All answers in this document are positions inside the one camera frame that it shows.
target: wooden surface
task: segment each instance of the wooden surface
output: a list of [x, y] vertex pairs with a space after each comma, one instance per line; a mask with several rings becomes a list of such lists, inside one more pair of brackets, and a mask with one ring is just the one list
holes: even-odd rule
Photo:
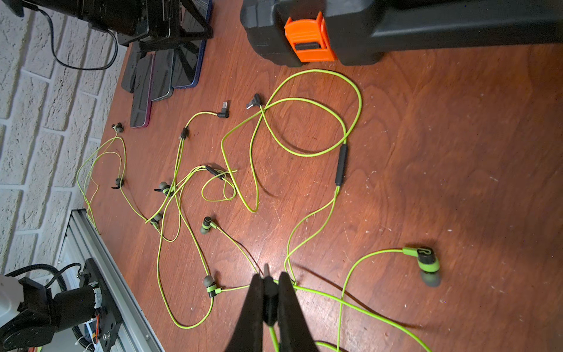
[[[350, 136], [346, 182], [327, 228], [298, 251], [293, 262], [303, 286], [333, 295], [362, 255], [408, 244], [432, 246], [442, 285], [426, 287], [415, 259], [388, 254], [359, 266], [349, 292], [362, 304], [412, 326], [434, 351], [560, 351], [563, 346], [563, 46], [514, 46], [393, 52], [372, 66], [275, 66], [256, 55], [239, 22], [241, 1], [217, 1], [202, 75], [194, 89], [176, 90], [153, 105], [148, 128], [126, 128], [126, 192], [150, 215], [162, 202], [153, 188], [171, 181], [182, 126], [201, 110], [231, 102], [228, 120], [201, 117], [190, 126], [180, 174], [199, 164], [224, 167], [221, 137], [254, 110], [255, 92], [270, 96], [291, 73], [326, 68], [350, 77], [364, 98]], [[280, 92], [328, 104], [350, 124], [357, 108], [352, 89], [338, 79], [309, 75]], [[132, 95], [117, 88], [109, 126], [128, 126]], [[337, 123], [306, 104], [279, 105], [270, 120], [287, 143], [320, 150], [341, 137]], [[248, 143], [255, 122], [227, 141], [243, 193], [253, 202]], [[197, 232], [212, 215], [277, 277], [295, 224], [334, 192], [338, 152], [294, 157], [265, 126], [254, 147], [261, 183], [260, 210], [240, 199], [207, 203], [200, 197], [207, 173], [196, 175], [184, 196], [185, 214]], [[162, 345], [171, 351], [221, 351], [233, 331], [245, 290], [216, 299], [209, 319], [193, 330], [170, 320], [160, 298], [155, 263], [158, 236], [111, 190], [117, 160], [103, 158], [94, 178], [93, 203], [101, 235]], [[213, 182], [210, 197], [220, 197]], [[296, 235], [303, 240], [325, 220], [323, 212]], [[177, 215], [172, 216], [175, 224]], [[170, 226], [167, 232], [172, 234]], [[211, 231], [199, 235], [221, 286], [250, 282], [252, 271], [238, 250]], [[205, 273], [189, 233], [164, 244], [163, 284], [184, 324], [207, 311]], [[338, 305], [299, 292], [315, 339], [336, 341]], [[408, 336], [345, 310], [342, 346], [350, 351], [418, 351]], [[268, 335], [264, 347], [272, 351]]]

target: smartphone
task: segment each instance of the smartphone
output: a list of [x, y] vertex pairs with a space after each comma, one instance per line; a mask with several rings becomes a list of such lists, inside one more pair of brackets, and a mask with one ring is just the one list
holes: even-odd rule
[[129, 52], [129, 59], [125, 65], [125, 72], [123, 73], [123, 79], [121, 80], [121, 88], [125, 89], [129, 93], [135, 91], [135, 70], [139, 60], [145, 54], [139, 48], [139, 42], [133, 42], [131, 44], [131, 51]]
[[154, 55], [139, 60], [135, 70], [135, 90], [131, 108], [131, 128], [146, 127], [150, 119], [150, 91], [153, 77]]
[[[195, 6], [209, 22], [212, 0], [196, 0]], [[203, 27], [195, 20], [189, 12], [184, 14], [182, 27], [186, 32], [199, 32]], [[172, 87], [174, 88], [193, 88], [199, 82], [199, 74], [202, 70], [203, 53], [205, 52], [206, 40], [193, 41], [180, 45], [175, 49], [175, 65], [172, 75]]]
[[158, 101], [172, 96], [174, 92], [174, 88], [172, 88], [174, 61], [174, 49], [159, 50], [155, 54], [150, 100]]

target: orange wire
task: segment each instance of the orange wire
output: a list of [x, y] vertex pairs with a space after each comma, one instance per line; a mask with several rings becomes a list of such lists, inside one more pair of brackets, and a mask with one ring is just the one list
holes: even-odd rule
[[96, 343], [100, 342], [98, 334], [100, 333], [100, 315], [96, 316]]

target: orange latch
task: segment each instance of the orange latch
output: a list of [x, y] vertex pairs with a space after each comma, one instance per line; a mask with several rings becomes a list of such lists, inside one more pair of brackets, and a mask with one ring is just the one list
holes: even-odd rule
[[316, 20], [292, 21], [291, 17], [288, 18], [285, 23], [285, 37], [302, 63], [336, 60], [336, 54], [330, 48], [327, 26], [321, 12]]

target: white brick wall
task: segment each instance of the white brick wall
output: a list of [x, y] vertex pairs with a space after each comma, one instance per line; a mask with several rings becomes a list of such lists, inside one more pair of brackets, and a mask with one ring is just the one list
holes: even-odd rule
[[[107, 34], [47, 12], [59, 59], [86, 67], [107, 62]], [[48, 31], [43, 15], [26, 10], [21, 19], [0, 2], [0, 274], [57, 264], [69, 212], [83, 207], [76, 172], [100, 145], [125, 54], [120, 46], [106, 71], [66, 69], [51, 55]]]

